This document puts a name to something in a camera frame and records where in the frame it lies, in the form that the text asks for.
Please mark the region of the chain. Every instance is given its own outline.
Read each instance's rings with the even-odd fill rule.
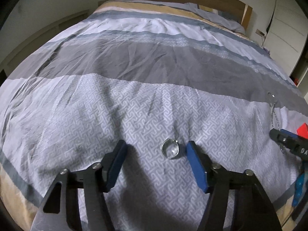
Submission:
[[[270,92],[267,93],[267,96],[268,96],[268,98],[269,98],[269,102],[270,102],[269,104],[270,104],[270,106],[272,107],[272,112],[271,112],[271,123],[272,123],[272,128],[274,128],[273,118],[274,118],[274,116],[275,116],[276,123],[277,123],[277,128],[278,128],[278,130],[280,131],[280,126],[279,126],[278,117],[277,117],[277,115],[276,115],[276,113],[275,113],[275,105],[277,104],[278,101],[275,99],[275,96],[274,96],[272,93],[270,93]],[[280,144],[279,147],[280,147],[280,151],[281,151],[282,153],[284,153],[284,152],[285,152],[285,146],[283,146],[282,144]]]
[[[280,131],[280,126],[279,126],[279,121],[277,118],[277,115],[275,113],[275,105],[277,104],[277,100],[275,99],[275,96],[273,94],[271,94],[270,92],[267,93],[267,96],[269,97],[269,104],[272,107],[272,113],[271,113],[271,122],[272,122],[272,128],[274,128],[274,124],[273,124],[273,117],[275,116],[276,122],[277,122],[277,128]]]

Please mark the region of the metal bolt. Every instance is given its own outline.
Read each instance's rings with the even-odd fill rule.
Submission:
[[[95,162],[95,163],[92,164],[92,168],[94,168],[94,169],[100,168],[101,166],[102,165],[101,165],[100,162]]]
[[[253,176],[254,175],[254,173],[250,169],[246,169],[245,170],[245,174],[248,175],[248,176]]]
[[[60,174],[61,175],[64,175],[64,174],[66,174],[68,172],[68,169],[67,168],[64,168],[61,172],[60,172]]]
[[[218,163],[213,163],[213,164],[212,164],[212,168],[213,168],[213,169],[220,169],[220,168],[221,168],[221,165],[218,164]]]

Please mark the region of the pillow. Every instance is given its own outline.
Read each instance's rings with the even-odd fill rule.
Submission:
[[[232,21],[236,21],[237,23],[241,23],[239,18],[237,18],[236,16],[234,16],[234,15],[232,15],[229,12],[226,12],[226,11],[220,11],[220,10],[209,8],[207,6],[203,6],[203,5],[199,5],[199,4],[198,4],[198,9],[202,9],[202,10],[207,11],[207,12],[212,12],[214,14],[220,15],[221,17],[223,17],[227,20],[232,20]]]

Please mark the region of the bed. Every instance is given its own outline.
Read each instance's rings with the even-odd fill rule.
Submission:
[[[85,169],[123,139],[132,148],[105,196],[115,228],[196,230],[208,195],[185,156],[161,154],[167,138],[253,170],[283,222],[300,161],[269,138],[268,93],[291,132],[308,105],[245,36],[251,11],[239,0],[108,1],[25,59],[0,87],[1,199],[16,223],[30,229],[62,168]],[[231,192],[226,230],[233,204]]]

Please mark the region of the pliers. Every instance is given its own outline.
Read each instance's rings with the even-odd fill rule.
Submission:
[[[77,189],[84,189],[88,225],[91,231],[114,231],[104,194],[114,187],[127,154],[127,144],[120,140],[101,162],[85,170],[70,172],[64,168],[47,191],[30,231],[82,231]]]
[[[210,194],[198,231],[223,230],[229,190],[232,189],[235,189],[232,231],[282,230],[270,199],[251,170],[238,173],[212,163],[194,141],[186,145],[186,155],[197,185]]]
[[[270,138],[278,145],[283,145],[290,153],[302,159],[301,174],[295,182],[295,193],[292,201],[292,219],[296,220],[308,202],[308,190],[303,194],[303,188],[308,188],[308,139],[291,133],[285,129],[271,129]]]

